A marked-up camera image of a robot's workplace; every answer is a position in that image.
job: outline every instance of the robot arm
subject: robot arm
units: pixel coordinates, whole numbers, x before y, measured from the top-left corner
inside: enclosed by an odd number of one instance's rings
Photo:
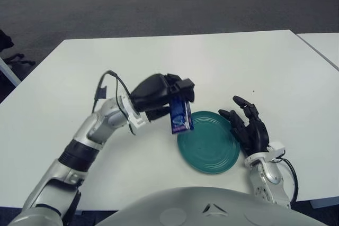
[[[114,72],[106,73],[118,79]],[[112,133],[128,122],[139,128],[147,121],[166,115],[169,109],[164,105],[174,96],[180,95],[193,102],[193,87],[194,83],[189,79],[155,74],[131,94],[127,91],[126,95],[106,100],[84,121],[61,156],[51,164],[26,200],[22,213],[10,226],[68,225],[81,197],[78,188]]]
[[[233,100],[244,110],[249,119],[249,125],[235,111],[219,110],[219,114],[231,123],[231,133],[240,143],[241,148],[247,155],[245,166],[250,169],[250,180],[253,185],[254,194],[265,201],[290,208],[290,200],[283,188],[283,177],[277,166],[278,161],[285,154],[285,147],[279,142],[269,143],[269,135],[265,124],[259,118],[259,112],[254,104],[239,96]],[[298,192],[298,180],[293,167],[291,167],[295,178],[295,193],[292,203],[296,201]]]

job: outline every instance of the white desk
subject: white desk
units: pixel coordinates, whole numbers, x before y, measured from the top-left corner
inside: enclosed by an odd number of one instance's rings
[[[339,33],[298,34],[339,71]]]
[[[130,90],[153,73],[195,82],[192,111],[256,104],[270,140],[286,145],[298,200],[339,196],[339,73],[291,31],[66,40],[0,105],[0,206],[22,206],[50,163],[89,115],[100,75],[116,71]],[[113,95],[115,80],[108,78]],[[192,169],[177,149],[169,117],[118,130],[82,186],[80,210],[116,210],[149,193],[215,186],[251,193],[241,155],[219,175]],[[291,195],[291,177],[284,170]]]
[[[10,69],[10,67],[5,63],[2,58],[0,58],[0,71],[10,80],[10,82],[14,86],[18,86],[20,84],[19,78],[15,75],[15,73]]]

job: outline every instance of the teal plate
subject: teal plate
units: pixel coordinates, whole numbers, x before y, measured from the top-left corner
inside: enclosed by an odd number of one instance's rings
[[[238,159],[240,146],[230,132],[231,125],[210,111],[192,114],[194,130],[178,134],[183,158],[196,170],[217,174],[230,169]]]

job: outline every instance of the wire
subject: wire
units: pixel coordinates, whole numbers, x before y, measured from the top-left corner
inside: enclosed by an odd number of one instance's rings
[[[287,164],[287,166],[290,168],[290,170],[292,172],[293,179],[295,181],[295,190],[293,192],[293,198],[291,200],[291,204],[294,204],[297,201],[298,192],[299,192],[299,184],[298,184],[297,173],[296,173],[295,169],[293,168],[292,163],[289,160],[287,160],[285,158],[281,158],[281,160],[284,161]]]
[[[121,85],[123,86],[123,89],[126,91],[128,97],[129,98],[131,97],[131,94],[129,93],[125,83],[122,81],[122,79],[120,79],[118,74],[113,72],[112,70],[108,70],[108,71],[104,72],[103,75],[101,75],[99,83],[97,84],[96,91],[95,91],[95,96],[94,96],[94,103],[93,103],[93,107],[92,107],[92,113],[94,112],[96,104],[97,104],[98,100],[100,99],[99,98],[99,91],[100,91],[100,88],[101,88],[101,85],[102,85],[102,81],[104,80],[105,75],[107,75],[107,74],[109,74],[109,75],[113,76],[114,78],[116,78],[121,83]]]
[[[105,78],[105,75],[107,75],[107,74],[113,76],[113,77],[115,78],[115,80],[117,81],[117,82],[116,82],[116,85],[115,85],[115,101],[116,101],[116,103],[117,103],[117,106],[118,106],[120,112],[121,112],[121,113],[123,114],[123,116],[126,118],[127,122],[129,122],[128,116],[127,116],[126,113],[122,110],[122,108],[120,107],[120,104],[119,104],[119,102],[118,102],[118,85],[119,85],[118,81],[119,81],[120,84],[123,86],[123,88],[124,88],[124,90],[125,90],[125,92],[127,93],[127,95],[128,95],[129,98],[131,97],[131,94],[129,93],[129,91],[128,91],[128,89],[127,89],[125,83],[122,81],[122,79],[120,79],[120,77],[118,76],[118,74],[115,73],[115,72],[113,72],[112,70],[108,70],[108,71],[104,72],[103,75],[101,75],[101,77],[100,77],[99,83],[97,84],[96,91],[95,91],[94,103],[93,103],[93,107],[92,107],[92,113],[94,112],[95,107],[96,107],[96,104],[97,104],[98,100],[100,99],[100,97],[99,97],[99,92],[100,92],[100,89],[101,89],[102,82],[103,82],[103,80],[104,80],[104,78]],[[133,135],[135,135],[135,133],[133,132],[133,129],[132,129],[132,126],[131,126],[130,123],[129,123],[129,130],[131,131],[131,133],[132,133]]]
[[[122,110],[122,108],[120,107],[120,104],[119,104],[119,102],[118,102],[118,86],[119,86],[119,83],[118,83],[118,79],[117,79],[117,78],[116,78],[115,80],[117,81],[116,84],[115,84],[115,101],[117,102],[117,106],[118,106],[119,110],[120,110],[121,113],[124,115],[124,117],[126,118],[127,122],[129,122],[126,113]],[[133,132],[131,123],[128,124],[128,127],[129,127],[129,130],[131,131],[131,133],[132,133],[133,135],[136,135],[136,134]]]
[[[293,191],[293,197],[292,197],[292,200],[291,200],[291,204],[293,204],[293,203],[295,203],[297,201],[298,192],[299,192],[298,178],[297,178],[297,173],[296,173],[295,169],[293,168],[292,163],[289,160],[287,160],[285,158],[282,158],[282,156],[284,154],[285,154],[285,152],[281,156],[277,157],[277,159],[279,159],[279,160],[272,161],[272,162],[277,164],[277,163],[279,163],[281,161],[284,161],[287,164],[287,166],[290,168],[292,176],[293,176],[293,180],[295,182],[295,189]]]

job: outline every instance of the office chair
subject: office chair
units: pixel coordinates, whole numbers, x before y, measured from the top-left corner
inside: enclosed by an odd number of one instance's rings
[[[2,52],[4,49],[8,49],[10,47],[13,47],[14,43],[12,42],[12,38],[6,35],[1,29],[0,29],[0,52]],[[22,65],[22,64],[29,64],[31,66],[35,65],[35,61],[29,61],[29,60],[19,60],[15,61],[15,58],[23,58],[25,55],[21,53],[16,53],[12,55],[9,58],[3,59],[4,62],[9,66],[14,65]]]

